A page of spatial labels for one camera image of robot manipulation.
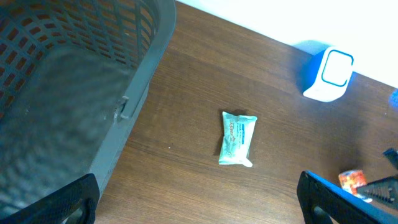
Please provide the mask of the orange Kleenex tissue pack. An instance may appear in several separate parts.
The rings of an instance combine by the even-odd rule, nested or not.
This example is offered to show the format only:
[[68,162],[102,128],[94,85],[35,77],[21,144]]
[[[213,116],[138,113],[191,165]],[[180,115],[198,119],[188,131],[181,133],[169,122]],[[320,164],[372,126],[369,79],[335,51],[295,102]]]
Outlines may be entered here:
[[347,170],[338,175],[340,186],[346,192],[360,198],[366,203],[371,203],[372,199],[358,193],[358,188],[367,184],[362,170]]

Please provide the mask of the grey plastic mesh basket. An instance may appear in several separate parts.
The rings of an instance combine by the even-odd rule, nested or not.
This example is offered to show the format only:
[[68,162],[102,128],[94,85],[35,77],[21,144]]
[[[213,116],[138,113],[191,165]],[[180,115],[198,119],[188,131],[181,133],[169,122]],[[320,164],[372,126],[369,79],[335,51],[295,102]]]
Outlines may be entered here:
[[175,29],[174,0],[1,4],[1,217],[94,174],[103,191]]

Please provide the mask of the teal wet wipes packet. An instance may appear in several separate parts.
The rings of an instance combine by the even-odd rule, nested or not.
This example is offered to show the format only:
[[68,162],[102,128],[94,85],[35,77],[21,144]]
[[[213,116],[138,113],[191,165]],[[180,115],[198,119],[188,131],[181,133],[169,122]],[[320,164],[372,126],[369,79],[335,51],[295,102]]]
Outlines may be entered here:
[[225,111],[222,117],[224,135],[218,164],[252,167],[248,157],[257,117],[233,115]]

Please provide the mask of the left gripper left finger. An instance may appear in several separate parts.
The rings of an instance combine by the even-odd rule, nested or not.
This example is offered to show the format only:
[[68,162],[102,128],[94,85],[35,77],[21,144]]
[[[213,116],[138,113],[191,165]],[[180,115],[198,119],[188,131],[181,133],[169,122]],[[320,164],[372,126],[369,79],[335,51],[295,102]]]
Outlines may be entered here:
[[1,223],[62,223],[81,210],[73,223],[93,224],[100,199],[94,174],[86,174],[28,207],[9,215]]

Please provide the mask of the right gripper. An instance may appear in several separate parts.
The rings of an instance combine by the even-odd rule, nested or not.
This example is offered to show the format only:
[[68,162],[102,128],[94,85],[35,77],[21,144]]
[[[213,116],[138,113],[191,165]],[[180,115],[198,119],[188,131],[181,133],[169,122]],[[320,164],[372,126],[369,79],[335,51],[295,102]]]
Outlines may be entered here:
[[[398,169],[398,153],[394,148],[383,152],[384,157]],[[397,210],[397,176],[390,176],[357,188],[357,192],[387,207]]]

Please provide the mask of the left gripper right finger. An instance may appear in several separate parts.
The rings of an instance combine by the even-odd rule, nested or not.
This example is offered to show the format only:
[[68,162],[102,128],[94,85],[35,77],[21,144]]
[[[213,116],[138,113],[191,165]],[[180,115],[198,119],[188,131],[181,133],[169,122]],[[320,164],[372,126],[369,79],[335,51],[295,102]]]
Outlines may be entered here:
[[305,170],[297,185],[305,223],[397,223],[397,217]]

